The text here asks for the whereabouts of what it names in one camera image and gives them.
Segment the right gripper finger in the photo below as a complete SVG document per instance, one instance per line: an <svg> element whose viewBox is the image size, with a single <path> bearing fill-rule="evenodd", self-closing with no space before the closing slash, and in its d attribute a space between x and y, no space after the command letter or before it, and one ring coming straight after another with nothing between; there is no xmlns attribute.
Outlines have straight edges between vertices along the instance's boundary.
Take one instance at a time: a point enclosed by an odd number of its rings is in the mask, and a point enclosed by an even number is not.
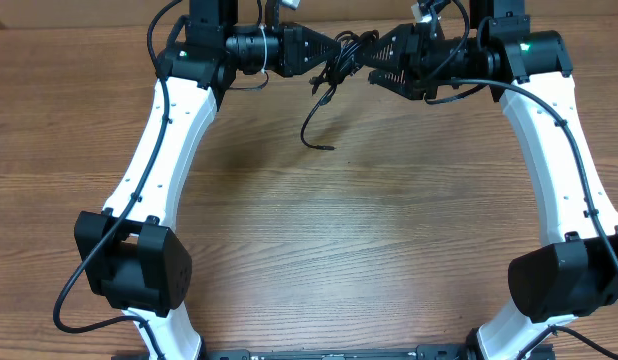
<svg viewBox="0 0 618 360"><path fill-rule="evenodd" d="M412 35L413 24L401 24L393 30L365 46L356 60L377 70L401 70L404 64L408 38Z"/></svg>
<svg viewBox="0 0 618 360"><path fill-rule="evenodd" d="M376 69L369 74L368 81L372 85L383 87L406 99L419 98L419 92L414 87L413 77L405 71L394 74Z"/></svg>

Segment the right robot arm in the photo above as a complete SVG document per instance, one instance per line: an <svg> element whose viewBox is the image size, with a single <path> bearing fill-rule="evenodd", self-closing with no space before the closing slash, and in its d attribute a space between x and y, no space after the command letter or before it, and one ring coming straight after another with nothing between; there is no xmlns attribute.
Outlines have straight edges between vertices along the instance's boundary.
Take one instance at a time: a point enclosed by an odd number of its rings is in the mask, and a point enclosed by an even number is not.
<svg viewBox="0 0 618 360"><path fill-rule="evenodd" d="M440 1L358 55L372 84L438 102L442 86L466 97L489 89L520 144L537 202L539 249L508 268L508 303L472 330L466 359L542 359L543 341L618 300L618 212L599 179L576 105L573 65L561 35L535 32L521 1L460 8L461 37L442 33Z"/></svg>

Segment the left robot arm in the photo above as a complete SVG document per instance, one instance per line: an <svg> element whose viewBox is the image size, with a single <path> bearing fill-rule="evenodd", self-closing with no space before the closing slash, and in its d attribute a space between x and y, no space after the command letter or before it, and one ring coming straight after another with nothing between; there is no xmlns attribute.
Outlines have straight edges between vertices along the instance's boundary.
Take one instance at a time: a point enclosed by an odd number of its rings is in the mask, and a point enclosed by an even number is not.
<svg viewBox="0 0 618 360"><path fill-rule="evenodd" d="M340 44L279 19L280 3L258 21L238 22L234 1L194 1L162 51L150 54L157 81L147 126L117 188L98 213L74 227L77 274L132 322L151 359L202 359L206 349L184 303L192 260L176 236L179 200L197 148L238 73L304 74Z"/></svg>

